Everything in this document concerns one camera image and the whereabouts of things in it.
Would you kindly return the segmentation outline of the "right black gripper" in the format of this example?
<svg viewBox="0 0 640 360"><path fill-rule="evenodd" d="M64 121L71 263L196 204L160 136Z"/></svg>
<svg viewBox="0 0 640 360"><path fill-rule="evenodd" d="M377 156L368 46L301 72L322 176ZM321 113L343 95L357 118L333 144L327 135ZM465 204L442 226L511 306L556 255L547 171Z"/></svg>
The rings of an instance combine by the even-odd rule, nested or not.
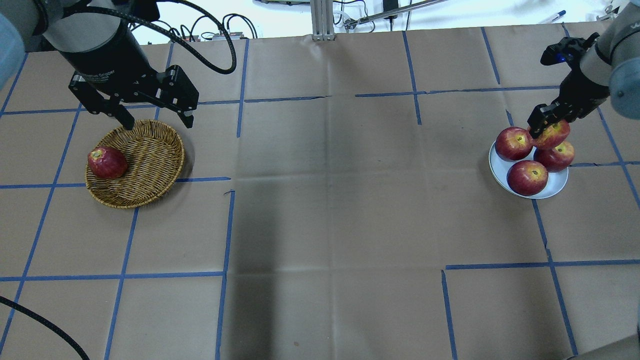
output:
<svg viewBox="0 0 640 360"><path fill-rule="evenodd" d="M610 88L588 79L582 70L571 70L562 80L556 102L535 105L526 123L529 134L538 139L549 126L560 120L573 123L583 119L604 103Z"/></svg>

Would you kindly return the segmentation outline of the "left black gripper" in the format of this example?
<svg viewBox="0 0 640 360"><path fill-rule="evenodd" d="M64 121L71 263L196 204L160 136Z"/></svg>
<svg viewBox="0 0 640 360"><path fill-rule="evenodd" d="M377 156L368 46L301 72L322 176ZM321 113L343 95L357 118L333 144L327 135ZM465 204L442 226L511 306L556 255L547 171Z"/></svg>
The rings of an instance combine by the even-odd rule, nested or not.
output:
<svg viewBox="0 0 640 360"><path fill-rule="evenodd" d="M130 98L149 81L148 102L176 113L187 129L194 126L200 96L195 85L178 64L162 72L154 69L133 35L115 36L94 50L65 52L64 58L76 72L68 88L89 113L105 114L132 130L135 119L121 98Z"/></svg>

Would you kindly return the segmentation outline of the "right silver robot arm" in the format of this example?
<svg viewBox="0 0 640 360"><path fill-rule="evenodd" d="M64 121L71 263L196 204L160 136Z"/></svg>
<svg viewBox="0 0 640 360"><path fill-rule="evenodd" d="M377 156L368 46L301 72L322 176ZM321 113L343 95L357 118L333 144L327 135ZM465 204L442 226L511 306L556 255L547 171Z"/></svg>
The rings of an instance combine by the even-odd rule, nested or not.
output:
<svg viewBox="0 0 640 360"><path fill-rule="evenodd" d="M631 0L610 26L588 38L564 37L541 55L544 66L566 63L569 74L562 80L556 99L538 104L527 123L534 139L551 125L582 119L601 104L623 117L640 116L640 7Z"/></svg>

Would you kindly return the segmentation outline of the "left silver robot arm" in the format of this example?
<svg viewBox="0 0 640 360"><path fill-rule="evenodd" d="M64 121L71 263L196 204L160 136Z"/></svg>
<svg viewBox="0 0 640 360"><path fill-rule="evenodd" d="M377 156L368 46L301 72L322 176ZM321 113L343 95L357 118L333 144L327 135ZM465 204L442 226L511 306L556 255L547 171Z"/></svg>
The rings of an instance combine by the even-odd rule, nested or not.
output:
<svg viewBox="0 0 640 360"><path fill-rule="evenodd" d="M148 103L194 125L199 92L178 65L155 70L129 23L151 27L159 14L132 14L119 0L3 0L1 2L1 83L18 73L29 41L43 37L73 67L68 88L91 114L105 114L132 130L126 104Z"/></svg>

